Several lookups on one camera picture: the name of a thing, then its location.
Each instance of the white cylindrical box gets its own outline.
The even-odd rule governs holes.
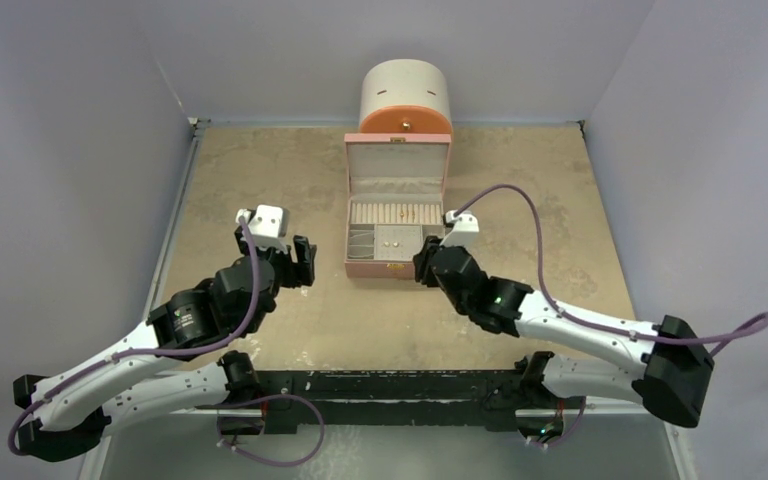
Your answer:
[[[361,88],[360,133],[452,133],[446,77],[422,60],[376,65]]]

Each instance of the beige table surface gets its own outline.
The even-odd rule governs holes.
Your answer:
[[[575,354],[543,341],[486,333],[458,316],[439,289],[412,281],[348,279],[346,128],[211,127],[203,139],[171,255],[163,301],[229,266],[239,208],[290,210],[289,235],[318,245],[313,287],[285,289],[260,330],[233,348],[257,369],[510,368],[535,350]],[[459,128],[445,208],[495,183],[514,183],[535,202],[545,232],[546,281],[555,297],[632,318],[628,293],[577,125]],[[490,275],[537,285],[534,225],[515,193],[472,211],[481,225],[470,248]],[[200,366],[220,353],[197,359]]]

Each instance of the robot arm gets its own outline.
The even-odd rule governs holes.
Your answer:
[[[529,285],[490,277],[466,246],[478,234],[469,212],[446,214],[451,231],[428,237],[414,257],[418,283],[440,287],[461,315],[491,333],[536,338],[568,346],[595,359],[548,354],[530,363],[532,378],[559,398],[599,396],[643,405],[664,421],[695,427],[714,362],[702,346],[671,346],[635,338],[634,333],[695,338],[683,320],[667,316],[660,325],[625,320],[558,302],[590,322],[632,332],[623,336],[583,327],[559,314]]]
[[[235,236],[243,257],[230,267],[176,293],[125,337],[80,365],[48,378],[24,375],[14,381],[16,405],[38,407],[33,420],[18,428],[19,452],[60,461],[150,417],[250,399],[256,383],[254,371],[248,356],[235,351],[195,372],[143,381],[198,356],[175,352],[207,346],[201,353],[208,353],[210,345],[228,338],[242,327],[255,296],[257,309],[241,338],[256,332],[264,316],[275,310],[280,287],[313,284],[316,247],[305,237],[294,237],[297,261],[293,261],[291,249],[284,243],[286,211],[261,205],[240,210],[237,220],[249,227],[255,245],[249,248],[241,224]],[[253,291],[252,262],[259,267],[258,292]],[[119,358],[127,350],[139,354]]]

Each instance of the white wall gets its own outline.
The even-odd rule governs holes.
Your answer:
[[[641,318],[712,334],[768,309],[768,2],[658,1],[587,139]],[[768,331],[717,362],[702,478],[768,478]]]
[[[0,1],[0,478],[11,382],[54,374],[138,321],[189,125],[127,0]]]
[[[190,116],[355,122],[366,72],[436,64],[455,121],[586,118],[654,0],[138,0]]]

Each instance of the open jewelry box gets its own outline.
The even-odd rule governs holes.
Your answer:
[[[413,256],[443,235],[448,134],[349,133],[346,275],[413,278]]]

